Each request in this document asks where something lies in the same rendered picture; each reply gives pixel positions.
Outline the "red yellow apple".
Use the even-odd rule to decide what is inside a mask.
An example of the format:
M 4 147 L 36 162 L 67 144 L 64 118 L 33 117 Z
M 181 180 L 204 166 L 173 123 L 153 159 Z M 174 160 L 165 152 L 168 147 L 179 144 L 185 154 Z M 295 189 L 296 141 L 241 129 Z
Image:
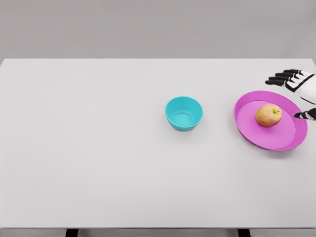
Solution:
M 255 113 L 256 122 L 262 127 L 277 125 L 282 119 L 282 109 L 274 104 L 265 104 Z

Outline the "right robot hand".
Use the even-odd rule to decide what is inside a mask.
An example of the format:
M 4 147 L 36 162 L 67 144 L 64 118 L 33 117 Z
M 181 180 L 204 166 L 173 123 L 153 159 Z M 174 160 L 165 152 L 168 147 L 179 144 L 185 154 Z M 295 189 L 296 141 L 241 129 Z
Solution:
M 284 70 L 269 77 L 265 84 L 284 87 L 316 106 L 316 74 L 297 69 Z

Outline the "blue bowl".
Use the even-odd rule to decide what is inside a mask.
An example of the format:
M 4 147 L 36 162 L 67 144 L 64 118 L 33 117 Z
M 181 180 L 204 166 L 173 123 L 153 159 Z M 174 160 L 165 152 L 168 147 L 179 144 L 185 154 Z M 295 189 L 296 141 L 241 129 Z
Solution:
M 201 122 L 203 108 L 197 100 L 187 96 L 179 96 L 167 102 L 165 117 L 174 129 L 189 131 Z

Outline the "pink plate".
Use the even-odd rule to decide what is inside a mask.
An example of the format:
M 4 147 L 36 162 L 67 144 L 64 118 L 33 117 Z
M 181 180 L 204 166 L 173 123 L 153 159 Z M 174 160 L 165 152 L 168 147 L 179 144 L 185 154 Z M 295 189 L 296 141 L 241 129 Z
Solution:
M 279 106 L 283 115 L 275 126 L 262 127 L 255 120 L 255 113 L 268 103 Z M 280 94 L 252 91 L 237 100 L 234 119 L 240 133 L 252 144 L 267 150 L 287 151 L 302 144 L 308 133 L 307 122 L 294 117 L 297 112 L 299 107 Z

